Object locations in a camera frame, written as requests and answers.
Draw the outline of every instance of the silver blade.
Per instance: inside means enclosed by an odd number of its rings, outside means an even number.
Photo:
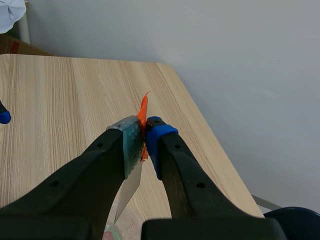
[[[117,222],[120,215],[124,211],[125,207],[129,203],[130,199],[138,189],[140,185],[141,172],[142,172],[142,161],[138,161],[128,178],[124,180],[122,189],[119,196],[118,206],[116,209],[114,223]]]

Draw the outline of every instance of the blue object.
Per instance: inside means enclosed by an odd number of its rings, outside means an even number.
[[[319,240],[320,214],[303,207],[284,207],[264,214],[280,224],[288,240]]]
[[[2,105],[0,101],[0,124],[8,124],[11,120],[10,112]]]
[[[158,116],[149,117],[148,120],[161,120]],[[148,149],[148,154],[152,160],[156,176],[160,179],[160,169],[158,161],[158,140],[164,135],[178,133],[178,130],[168,124],[154,126],[151,131],[146,131],[145,142],[146,149]]]

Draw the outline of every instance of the white cloth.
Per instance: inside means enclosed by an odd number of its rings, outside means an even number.
[[[0,0],[0,34],[8,32],[25,13],[24,0]]]

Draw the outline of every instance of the carrot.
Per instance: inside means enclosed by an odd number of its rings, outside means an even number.
[[[151,91],[148,91],[141,102],[141,108],[140,111],[138,112],[138,114],[136,115],[138,117],[138,119],[141,122],[141,134],[143,137],[143,149],[141,152],[141,160],[145,161],[146,159],[148,159],[148,151],[147,151],[147,147],[146,147],[146,142],[145,142],[145,132],[146,132],[146,121],[147,121],[147,108],[148,108],[148,93],[150,93]]]

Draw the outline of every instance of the screw hole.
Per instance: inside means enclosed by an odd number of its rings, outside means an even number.
[[[196,185],[197,188],[199,189],[204,189],[206,187],[206,185],[203,183],[203,182],[199,182],[197,185]]]
[[[59,185],[59,181],[54,181],[53,183],[51,183],[51,187],[58,187],[58,185]]]

